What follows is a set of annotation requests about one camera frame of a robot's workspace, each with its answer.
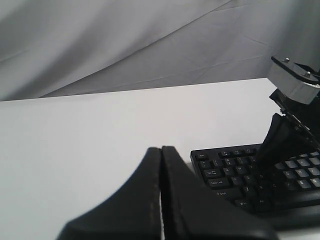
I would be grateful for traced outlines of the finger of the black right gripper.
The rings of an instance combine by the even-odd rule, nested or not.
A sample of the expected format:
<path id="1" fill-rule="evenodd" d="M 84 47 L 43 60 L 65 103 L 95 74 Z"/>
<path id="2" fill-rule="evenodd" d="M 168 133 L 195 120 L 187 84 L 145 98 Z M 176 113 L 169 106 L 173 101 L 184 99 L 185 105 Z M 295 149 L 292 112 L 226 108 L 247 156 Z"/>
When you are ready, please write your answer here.
<path id="1" fill-rule="evenodd" d="M 275 240 L 265 221 L 217 196 L 173 146 L 161 149 L 160 192 L 166 240 Z"/>

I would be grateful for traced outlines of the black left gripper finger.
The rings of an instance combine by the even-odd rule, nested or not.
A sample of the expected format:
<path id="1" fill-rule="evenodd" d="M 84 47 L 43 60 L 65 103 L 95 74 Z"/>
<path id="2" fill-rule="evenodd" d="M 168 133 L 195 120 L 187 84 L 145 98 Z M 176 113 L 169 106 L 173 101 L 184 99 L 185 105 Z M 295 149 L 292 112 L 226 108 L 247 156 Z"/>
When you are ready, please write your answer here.
<path id="1" fill-rule="evenodd" d="M 107 200 L 69 221 L 59 240 L 160 240 L 160 149 L 147 149 L 130 178 Z"/>

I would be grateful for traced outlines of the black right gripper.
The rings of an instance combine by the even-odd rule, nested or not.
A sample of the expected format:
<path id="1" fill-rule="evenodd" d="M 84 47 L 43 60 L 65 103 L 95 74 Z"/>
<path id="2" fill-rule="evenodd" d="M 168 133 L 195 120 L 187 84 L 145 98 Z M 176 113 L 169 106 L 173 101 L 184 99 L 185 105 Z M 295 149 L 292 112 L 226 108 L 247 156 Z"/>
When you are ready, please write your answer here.
<path id="1" fill-rule="evenodd" d="M 311 145 L 320 144 L 320 93 L 310 104 L 292 100 L 279 89 L 276 89 L 269 98 L 293 121 L 294 125 L 301 129 L 304 138 Z M 268 133 L 257 151 L 257 165 L 263 171 L 297 154 L 295 130 L 285 116 L 278 113 L 272 116 Z"/>

